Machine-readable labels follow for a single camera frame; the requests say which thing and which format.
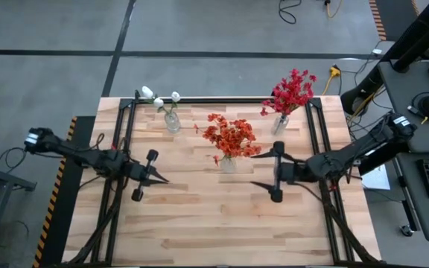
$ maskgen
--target white flower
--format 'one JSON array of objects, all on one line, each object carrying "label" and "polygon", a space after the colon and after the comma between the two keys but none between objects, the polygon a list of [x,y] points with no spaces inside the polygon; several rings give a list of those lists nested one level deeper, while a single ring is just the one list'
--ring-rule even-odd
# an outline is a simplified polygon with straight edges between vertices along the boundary
[{"label": "white flower", "polygon": [[161,98],[156,98],[153,101],[153,105],[155,105],[156,108],[159,108],[159,107],[163,106],[163,100]]},{"label": "white flower", "polygon": [[142,87],[142,94],[148,99],[151,99],[153,97],[153,92],[146,86]]},{"label": "white flower", "polygon": [[171,99],[174,102],[179,102],[179,100],[181,100],[181,97],[179,96],[178,92],[173,92],[171,93]]}]

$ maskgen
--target desk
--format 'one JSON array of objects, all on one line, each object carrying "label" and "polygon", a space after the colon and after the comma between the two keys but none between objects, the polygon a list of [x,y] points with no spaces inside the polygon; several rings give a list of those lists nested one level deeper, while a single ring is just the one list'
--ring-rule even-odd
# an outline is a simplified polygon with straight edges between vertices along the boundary
[{"label": "desk", "polygon": [[[417,159],[429,159],[429,121],[421,125],[421,118],[407,111],[407,106],[410,105],[415,95],[420,92],[429,92],[429,63],[414,63],[404,74],[393,70],[390,63],[379,63],[378,68],[392,101],[393,109],[418,127],[414,137],[408,142],[411,153],[399,154],[397,161],[408,189],[407,195],[411,196],[425,237],[429,240],[429,198],[423,179],[415,166]],[[409,213],[414,215],[411,208],[407,208],[407,216],[410,216]]]},{"label": "desk", "polygon": [[[110,147],[119,102],[120,98],[101,99],[91,144],[105,133],[101,149]],[[332,149],[340,149],[350,142],[340,99],[322,97],[322,104]],[[170,134],[162,113],[157,114],[152,106],[136,106],[132,157],[144,163],[149,149],[158,150],[155,166],[171,183],[145,188],[144,199],[133,202],[130,195],[137,184],[129,182],[122,197],[112,265],[331,264],[322,206],[313,196],[303,188],[283,184],[284,202],[271,202],[265,190],[249,181],[272,182],[273,159],[236,159],[236,173],[221,173],[212,159],[219,151],[192,128],[194,124],[208,126],[206,116],[212,112],[228,120],[245,118],[263,151],[282,140],[286,152],[294,157],[312,155],[304,109],[290,116],[279,137],[270,134],[276,115],[261,117],[260,110],[260,104],[179,104],[182,129]],[[317,133],[322,141],[320,131]],[[80,183],[93,177],[93,170],[85,170]],[[380,258],[360,181],[353,180],[350,185],[344,179],[341,182],[350,228],[367,250]],[[95,229],[103,185],[100,179],[79,191],[64,261],[77,254]],[[307,186],[320,194],[317,184]],[[337,239],[345,259],[341,236]]]}]

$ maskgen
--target concrete floor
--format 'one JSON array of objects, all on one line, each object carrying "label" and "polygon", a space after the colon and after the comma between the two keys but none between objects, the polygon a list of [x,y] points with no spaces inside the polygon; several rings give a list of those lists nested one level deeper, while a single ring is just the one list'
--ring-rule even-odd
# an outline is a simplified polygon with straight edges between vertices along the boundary
[{"label": "concrete floor", "polygon": [[[0,49],[111,51],[128,2],[0,0]],[[368,0],[344,2],[332,20],[326,18],[321,1],[304,0],[292,9],[296,25],[278,17],[277,4],[277,0],[138,0],[124,50],[368,54],[378,41]],[[379,47],[390,45],[382,42]],[[30,127],[50,127],[64,136],[72,116],[95,115],[110,62],[111,57],[0,56],[0,154],[22,146]],[[160,95],[173,90],[184,96],[268,95],[294,67],[318,76],[314,90],[320,94],[332,64],[356,71],[363,62],[122,57],[110,96],[132,96],[143,85]],[[344,73],[342,86],[343,91],[355,86],[353,74]],[[336,95],[338,89],[335,79],[328,94]],[[378,102],[390,105],[387,94]],[[362,124],[385,112],[371,106]],[[13,172],[38,185],[33,193],[17,191],[11,197],[0,228],[0,264],[32,264],[57,166],[57,160],[28,156]],[[386,194],[399,200],[391,179],[394,190]],[[397,232],[407,222],[401,205],[386,202],[377,193],[366,194],[383,259],[429,267],[429,243],[422,233],[403,237]],[[28,225],[27,237],[15,220]]]}]

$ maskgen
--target butcher block tabletop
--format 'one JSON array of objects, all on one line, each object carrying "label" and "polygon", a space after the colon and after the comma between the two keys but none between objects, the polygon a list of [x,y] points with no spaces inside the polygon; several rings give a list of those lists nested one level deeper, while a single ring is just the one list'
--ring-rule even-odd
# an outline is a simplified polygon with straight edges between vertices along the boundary
[{"label": "butcher block tabletop", "polygon": [[[350,143],[338,96],[320,97],[332,150]],[[99,134],[101,149],[109,149],[120,98],[102,98],[91,144]],[[133,159],[146,163],[148,150],[159,152],[154,163],[170,181],[144,188],[141,202],[131,200],[138,183],[130,180],[124,189],[112,265],[124,266],[262,266],[332,264],[322,204],[304,188],[282,183],[284,201],[274,203],[269,194],[251,181],[273,183],[274,159],[237,158],[236,171],[223,173],[213,156],[220,154],[193,126],[207,127],[207,115],[217,113],[228,121],[247,119],[256,137],[255,145],[268,151],[274,141],[285,143],[286,153],[307,159],[313,155],[305,109],[289,115],[287,129],[271,134],[277,115],[261,116],[260,103],[179,104],[176,112],[182,128],[169,133],[164,113],[149,104],[136,106],[130,140]],[[315,109],[317,139],[323,150]],[[125,134],[126,123],[121,133]],[[85,170],[81,184],[96,177]],[[304,183],[318,196],[317,183]],[[81,188],[66,242],[64,261],[73,258],[95,230],[104,180]],[[343,205],[350,229],[376,258],[380,258],[372,220],[361,181],[340,181]],[[104,233],[101,258],[108,230]],[[342,237],[336,226],[340,257],[346,259]]]}]

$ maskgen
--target glass vase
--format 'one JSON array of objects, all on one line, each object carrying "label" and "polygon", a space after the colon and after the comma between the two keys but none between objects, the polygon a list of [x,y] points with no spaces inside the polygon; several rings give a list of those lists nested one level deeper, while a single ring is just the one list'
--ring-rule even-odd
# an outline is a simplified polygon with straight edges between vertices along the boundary
[{"label": "glass vase", "polygon": [[173,111],[165,113],[165,123],[170,133],[177,133],[181,127],[178,115]]},{"label": "glass vase", "polygon": [[224,173],[234,173],[236,171],[236,159],[233,157],[224,156],[220,160],[220,167]]},{"label": "glass vase", "polygon": [[271,133],[273,135],[280,135],[281,133],[284,132],[288,123],[289,123],[289,117],[287,115],[278,116],[278,118],[276,118],[276,120],[274,121],[274,125],[271,130]]}]

